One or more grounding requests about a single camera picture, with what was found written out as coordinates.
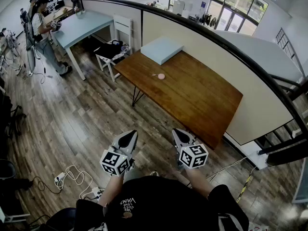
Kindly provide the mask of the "black bag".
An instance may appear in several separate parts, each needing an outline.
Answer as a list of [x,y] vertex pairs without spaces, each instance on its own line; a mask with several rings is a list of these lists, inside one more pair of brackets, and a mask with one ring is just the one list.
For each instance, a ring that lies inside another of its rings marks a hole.
[[113,59],[116,55],[122,52],[123,42],[119,40],[112,40],[109,43],[102,44],[97,50],[94,52],[104,58]]

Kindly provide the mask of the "white floor box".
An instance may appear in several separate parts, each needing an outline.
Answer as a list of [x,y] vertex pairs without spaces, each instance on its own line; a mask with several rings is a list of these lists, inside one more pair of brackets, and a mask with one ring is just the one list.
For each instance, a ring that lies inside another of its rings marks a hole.
[[249,155],[249,160],[255,165],[258,170],[267,168],[269,165],[267,164],[267,154],[259,155],[258,151],[254,151]]

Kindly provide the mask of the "dark round stool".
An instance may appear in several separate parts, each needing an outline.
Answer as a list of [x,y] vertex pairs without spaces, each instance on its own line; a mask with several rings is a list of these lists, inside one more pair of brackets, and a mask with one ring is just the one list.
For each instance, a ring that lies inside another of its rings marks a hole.
[[75,225],[76,208],[69,207],[58,211],[46,222],[53,231],[73,231]]

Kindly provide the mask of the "black office chair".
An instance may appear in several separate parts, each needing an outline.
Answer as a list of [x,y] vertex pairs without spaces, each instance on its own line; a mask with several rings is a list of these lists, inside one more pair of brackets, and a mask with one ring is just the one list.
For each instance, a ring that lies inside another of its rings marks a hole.
[[33,182],[29,179],[17,179],[14,164],[5,159],[0,159],[0,193],[12,193],[19,189],[28,190]]

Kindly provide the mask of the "person's left forearm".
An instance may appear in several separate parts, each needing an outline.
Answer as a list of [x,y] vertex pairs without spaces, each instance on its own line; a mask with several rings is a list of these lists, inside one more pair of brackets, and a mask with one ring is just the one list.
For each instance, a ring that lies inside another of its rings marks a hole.
[[120,176],[112,175],[104,192],[102,193],[98,204],[106,207],[120,194],[123,186],[124,174]]

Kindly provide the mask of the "person in black shirt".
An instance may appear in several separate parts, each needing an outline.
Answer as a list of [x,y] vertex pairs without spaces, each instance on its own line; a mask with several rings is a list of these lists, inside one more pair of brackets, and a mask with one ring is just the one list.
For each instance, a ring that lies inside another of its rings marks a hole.
[[123,184],[107,206],[78,200],[74,231],[248,231],[226,185],[208,197],[177,180],[145,176]]

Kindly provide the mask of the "glass entrance door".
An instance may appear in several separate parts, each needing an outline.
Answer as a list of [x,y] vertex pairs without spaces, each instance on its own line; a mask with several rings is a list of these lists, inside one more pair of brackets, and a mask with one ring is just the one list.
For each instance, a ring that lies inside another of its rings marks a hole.
[[239,33],[245,18],[238,14],[235,10],[223,6],[222,11],[218,17],[216,30],[229,31]]

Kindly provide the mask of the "black stair railing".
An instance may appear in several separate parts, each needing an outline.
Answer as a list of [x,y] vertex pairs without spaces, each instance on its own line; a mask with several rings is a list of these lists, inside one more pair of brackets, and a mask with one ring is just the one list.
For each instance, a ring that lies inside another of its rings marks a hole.
[[308,77],[308,32],[302,28],[284,29],[276,35],[276,43],[298,68],[303,78]]

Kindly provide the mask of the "white wooden chair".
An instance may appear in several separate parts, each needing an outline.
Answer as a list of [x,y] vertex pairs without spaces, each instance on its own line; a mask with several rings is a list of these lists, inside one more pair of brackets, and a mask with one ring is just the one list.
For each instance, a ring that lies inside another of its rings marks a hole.
[[118,55],[116,55],[113,59],[107,59],[104,57],[101,57],[99,55],[96,55],[97,61],[99,63],[100,69],[103,71],[105,67],[108,67],[111,79],[113,82],[115,82],[116,78],[120,76],[119,73],[115,74],[113,73],[112,66],[115,66],[118,62],[122,61],[125,58],[125,55],[131,55],[132,54],[132,46],[131,46],[131,33],[132,33],[132,20],[125,18],[120,15],[114,14],[114,30],[115,30],[115,38],[116,40],[119,40],[119,34],[125,34],[128,36],[128,43],[123,42],[122,46],[122,52]]

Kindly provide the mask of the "beige partition panel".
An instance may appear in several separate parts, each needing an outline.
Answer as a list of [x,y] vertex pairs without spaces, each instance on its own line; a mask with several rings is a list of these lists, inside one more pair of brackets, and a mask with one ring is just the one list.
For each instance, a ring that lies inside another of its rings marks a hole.
[[248,66],[202,35],[153,13],[143,13],[143,43],[167,36],[183,45],[183,50],[211,68],[243,98],[226,132],[238,144],[253,141],[290,122],[293,116],[263,81]]

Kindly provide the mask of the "black curved handrail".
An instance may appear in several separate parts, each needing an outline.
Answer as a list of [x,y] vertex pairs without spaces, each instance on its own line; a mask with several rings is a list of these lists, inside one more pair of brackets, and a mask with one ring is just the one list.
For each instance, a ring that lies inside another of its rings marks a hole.
[[278,96],[285,107],[293,116],[293,119],[300,127],[302,133],[308,138],[308,127],[306,126],[302,116],[297,111],[295,105],[281,89],[277,82],[257,63],[250,55],[244,53],[241,49],[237,48],[234,44],[227,41],[214,31],[209,30],[203,26],[197,25],[192,21],[144,4],[127,1],[127,0],[80,0],[83,2],[84,8],[88,11],[100,12],[106,15],[118,14],[133,20],[133,37],[134,47],[139,49],[145,45],[143,43],[143,13],[149,12],[163,18],[169,19],[178,23],[200,35],[216,43],[231,55],[235,56],[238,60],[248,66],[255,74],[257,74],[263,81],[267,82],[270,89]]

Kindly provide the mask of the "black metal table leg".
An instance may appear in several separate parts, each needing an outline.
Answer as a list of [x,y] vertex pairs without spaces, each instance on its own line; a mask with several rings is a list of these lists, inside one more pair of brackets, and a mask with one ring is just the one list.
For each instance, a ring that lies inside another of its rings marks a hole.
[[139,101],[139,99],[144,95],[144,93],[138,89],[137,87],[134,87],[133,92],[133,98],[132,98],[132,107],[135,106],[135,104]]

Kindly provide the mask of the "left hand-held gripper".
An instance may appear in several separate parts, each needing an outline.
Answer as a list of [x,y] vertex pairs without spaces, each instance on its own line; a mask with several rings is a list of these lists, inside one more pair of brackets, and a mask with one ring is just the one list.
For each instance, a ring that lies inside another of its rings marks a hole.
[[121,176],[133,165],[132,153],[138,139],[137,130],[129,130],[117,135],[113,140],[113,146],[104,150],[100,165],[102,169],[115,176]]

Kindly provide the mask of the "light blue table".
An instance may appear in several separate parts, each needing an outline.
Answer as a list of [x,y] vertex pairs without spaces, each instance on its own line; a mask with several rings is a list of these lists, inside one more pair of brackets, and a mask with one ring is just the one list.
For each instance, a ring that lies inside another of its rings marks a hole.
[[80,15],[74,14],[63,20],[61,28],[54,33],[56,40],[65,49],[74,69],[82,80],[86,78],[71,51],[71,47],[107,26],[112,28],[113,24],[112,17],[98,12],[87,11]]

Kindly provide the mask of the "person's right forearm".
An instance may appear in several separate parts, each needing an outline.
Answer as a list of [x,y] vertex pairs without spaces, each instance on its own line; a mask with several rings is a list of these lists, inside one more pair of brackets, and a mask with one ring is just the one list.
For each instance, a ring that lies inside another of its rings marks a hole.
[[206,179],[198,168],[185,168],[185,171],[192,188],[207,198],[214,189],[214,186]]

